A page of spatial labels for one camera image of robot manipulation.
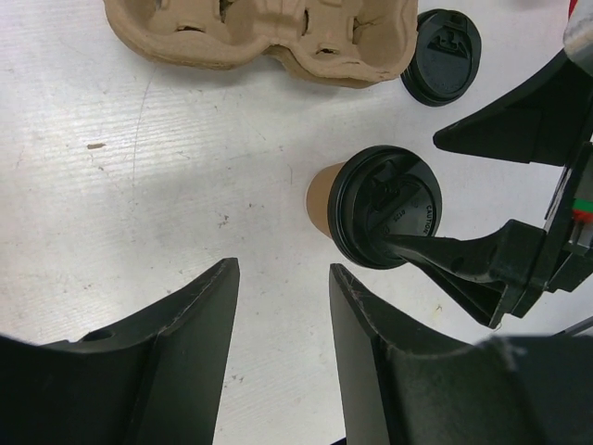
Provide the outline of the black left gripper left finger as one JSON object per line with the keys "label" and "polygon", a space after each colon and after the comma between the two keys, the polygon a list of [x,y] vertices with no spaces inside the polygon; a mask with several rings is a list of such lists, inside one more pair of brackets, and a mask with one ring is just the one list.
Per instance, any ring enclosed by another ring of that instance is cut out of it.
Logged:
{"label": "black left gripper left finger", "polygon": [[221,260],[78,341],[1,340],[5,444],[209,444],[240,269]]}

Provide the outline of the pulp cup carrier tray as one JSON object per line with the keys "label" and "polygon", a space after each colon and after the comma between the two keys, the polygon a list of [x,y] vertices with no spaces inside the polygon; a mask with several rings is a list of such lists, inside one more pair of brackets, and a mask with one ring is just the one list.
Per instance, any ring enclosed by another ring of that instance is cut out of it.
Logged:
{"label": "pulp cup carrier tray", "polygon": [[415,1],[110,0],[105,11],[148,59],[230,70],[267,55],[298,79],[349,88],[396,79],[417,42]]}

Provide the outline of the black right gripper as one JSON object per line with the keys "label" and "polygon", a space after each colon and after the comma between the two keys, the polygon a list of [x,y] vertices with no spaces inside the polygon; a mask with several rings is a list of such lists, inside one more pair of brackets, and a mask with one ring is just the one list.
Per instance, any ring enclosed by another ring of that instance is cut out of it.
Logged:
{"label": "black right gripper", "polygon": [[576,290],[592,275],[591,135],[592,77],[561,51],[524,83],[433,137],[437,148],[451,153],[567,163],[545,231],[510,220],[471,240],[387,235],[389,253],[421,269],[488,328],[497,327],[520,297],[528,313],[546,292]]}

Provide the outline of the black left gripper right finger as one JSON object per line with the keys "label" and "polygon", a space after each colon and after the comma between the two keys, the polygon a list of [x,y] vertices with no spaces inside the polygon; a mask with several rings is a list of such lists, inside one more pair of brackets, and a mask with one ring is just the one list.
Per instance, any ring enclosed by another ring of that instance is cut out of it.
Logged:
{"label": "black left gripper right finger", "polygon": [[588,444],[592,339],[470,345],[414,320],[348,269],[329,272],[347,444]]}

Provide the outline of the kraft paper coffee cup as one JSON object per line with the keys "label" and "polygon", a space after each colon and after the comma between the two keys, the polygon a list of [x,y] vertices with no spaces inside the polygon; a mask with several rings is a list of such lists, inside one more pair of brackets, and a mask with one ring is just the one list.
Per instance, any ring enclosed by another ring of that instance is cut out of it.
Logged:
{"label": "kraft paper coffee cup", "polygon": [[319,232],[329,238],[332,238],[328,223],[329,196],[334,181],[344,165],[345,162],[341,162],[320,170],[309,183],[306,194],[309,220]]}

